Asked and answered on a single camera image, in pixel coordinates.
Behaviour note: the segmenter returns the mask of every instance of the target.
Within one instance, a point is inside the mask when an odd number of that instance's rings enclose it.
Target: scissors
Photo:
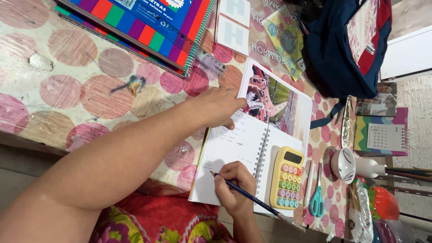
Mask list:
[[[316,217],[322,217],[324,215],[324,201],[321,196],[321,169],[322,163],[318,165],[318,179],[317,179],[317,187],[315,188],[315,193],[312,196],[311,204],[309,205],[309,211],[311,215]]]

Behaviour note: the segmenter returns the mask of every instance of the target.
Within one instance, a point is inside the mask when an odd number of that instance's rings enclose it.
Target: pencil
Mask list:
[[[218,173],[210,171],[210,173],[212,173],[213,176],[217,176]],[[290,224],[294,227],[296,227],[298,230],[301,230],[302,232],[305,232],[306,229],[304,227],[302,227],[300,224],[293,222],[292,220],[290,220],[289,218],[287,218],[285,215],[283,215],[282,213],[278,212],[276,209],[270,207],[269,205],[267,205],[266,203],[264,203],[263,201],[261,201],[260,199],[252,196],[250,193],[248,193],[247,191],[241,189],[240,187],[238,187],[236,184],[232,183],[229,180],[225,180],[226,184],[233,188],[234,190],[238,191],[239,193],[241,193],[243,196],[247,197],[248,199],[254,201],[255,203],[257,203],[258,205],[260,205],[261,207],[267,209],[267,211],[269,211],[270,213],[276,215],[279,219],[281,219],[282,221],[284,221],[287,224]]]

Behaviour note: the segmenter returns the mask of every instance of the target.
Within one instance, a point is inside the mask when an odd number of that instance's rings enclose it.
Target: hand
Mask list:
[[[216,194],[222,205],[234,220],[251,219],[254,213],[254,202],[227,186],[224,179],[231,180],[243,190],[255,196],[257,181],[240,161],[231,162],[222,167],[215,177]]]
[[[224,87],[213,87],[197,97],[190,99],[192,109],[198,112],[197,119],[201,119],[207,127],[226,126],[234,129],[231,116],[240,108],[246,108],[246,99],[237,98],[238,90]]]

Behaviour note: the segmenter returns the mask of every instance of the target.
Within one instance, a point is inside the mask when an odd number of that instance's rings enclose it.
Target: backpack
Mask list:
[[[309,59],[333,98],[340,98],[330,112],[330,118],[311,122],[311,129],[328,124],[346,104],[349,95],[359,99],[371,99],[377,94],[378,73],[387,50],[387,38],[391,31],[391,1],[377,0],[376,34],[371,42],[373,54],[364,50],[354,61],[348,40],[346,24],[367,0],[327,0],[320,17],[310,22],[306,48]]]

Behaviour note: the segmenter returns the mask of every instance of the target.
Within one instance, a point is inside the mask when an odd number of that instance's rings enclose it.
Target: photo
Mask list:
[[[357,99],[356,115],[396,116],[396,83],[378,83],[377,90],[373,99]]]
[[[294,136],[298,94],[279,83],[256,65],[246,92],[248,106],[243,112]]]

